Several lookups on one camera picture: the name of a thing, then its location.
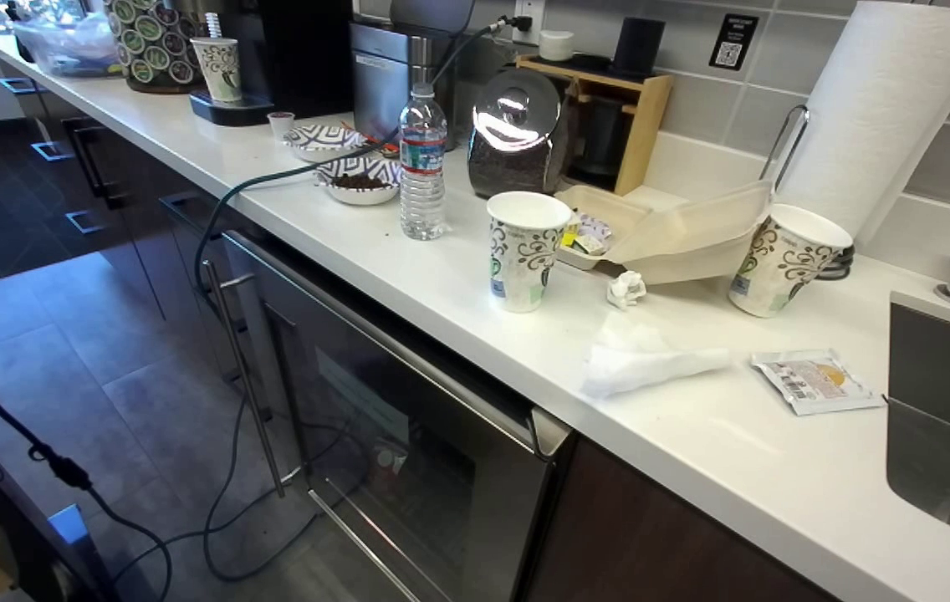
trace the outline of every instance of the coffee maker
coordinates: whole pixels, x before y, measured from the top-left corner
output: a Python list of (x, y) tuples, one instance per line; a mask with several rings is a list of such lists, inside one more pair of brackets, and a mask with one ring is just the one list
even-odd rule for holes
[(263, 123), (269, 112), (352, 112), (348, 23), (352, 0), (225, 0), (221, 33), (239, 38), (245, 105), (217, 108), (193, 95), (193, 113), (214, 123)]

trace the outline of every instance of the cup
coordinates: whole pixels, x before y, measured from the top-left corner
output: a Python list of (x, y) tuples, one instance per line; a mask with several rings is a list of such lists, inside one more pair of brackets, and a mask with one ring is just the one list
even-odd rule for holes
[(488, 211), (488, 287), (508, 311), (535, 311), (546, 300), (554, 245), (568, 224), (568, 204), (504, 192), (486, 201)]
[(541, 38), (537, 38), (537, 57), (541, 61), (562, 65), (573, 55), (576, 55), (573, 49), (573, 29), (541, 29)]
[(835, 221), (772, 204), (730, 283), (730, 300), (747, 313), (777, 313), (851, 245)]
[(272, 112), (269, 123), (279, 140), (287, 140), (293, 133), (297, 116), (293, 112)]
[(191, 38), (211, 105), (241, 105), (241, 71), (233, 38)]

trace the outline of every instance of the plastic water bottle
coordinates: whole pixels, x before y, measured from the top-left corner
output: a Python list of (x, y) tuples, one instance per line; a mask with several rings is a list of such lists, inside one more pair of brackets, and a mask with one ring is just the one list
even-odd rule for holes
[(448, 122), (435, 100), (430, 87), (414, 87), (408, 108), (401, 112), (399, 146), (401, 146), (401, 211), (405, 233), (414, 241), (430, 241), (445, 227), (445, 156)]

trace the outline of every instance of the plastic bag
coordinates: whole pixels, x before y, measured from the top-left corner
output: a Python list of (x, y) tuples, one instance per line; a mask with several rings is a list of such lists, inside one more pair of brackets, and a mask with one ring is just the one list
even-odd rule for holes
[(87, 13), (75, 27), (54, 18), (9, 23), (13, 38), (35, 55), (48, 75), (98, 78), (118, 75), (120, 55), (104, 13)]

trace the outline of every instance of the crumpled paper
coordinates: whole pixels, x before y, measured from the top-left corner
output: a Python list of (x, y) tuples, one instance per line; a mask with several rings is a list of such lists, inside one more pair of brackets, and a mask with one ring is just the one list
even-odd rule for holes
[(589, 347), (579, 388), (589, 399), (605, 401), (730, 366), (733, 355), (727, 347), (682, 352), (673, 347), (653, 326), (613, 311)]

